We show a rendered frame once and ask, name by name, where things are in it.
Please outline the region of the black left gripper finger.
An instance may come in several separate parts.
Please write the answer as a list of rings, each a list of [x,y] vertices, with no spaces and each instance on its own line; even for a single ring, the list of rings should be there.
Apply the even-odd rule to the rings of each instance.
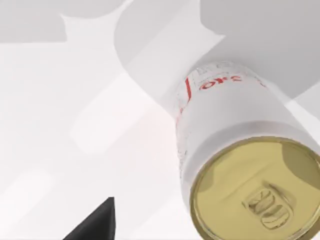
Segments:
[[[115,240],[115,198],[108,197],[62,240]]]

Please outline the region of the red and white can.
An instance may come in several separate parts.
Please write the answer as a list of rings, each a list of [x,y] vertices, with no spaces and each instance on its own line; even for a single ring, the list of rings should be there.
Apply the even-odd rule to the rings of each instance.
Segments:
[[[256,73],[213,62],[176,97],[181,193],[203,240],[320,232],[320,145]]]

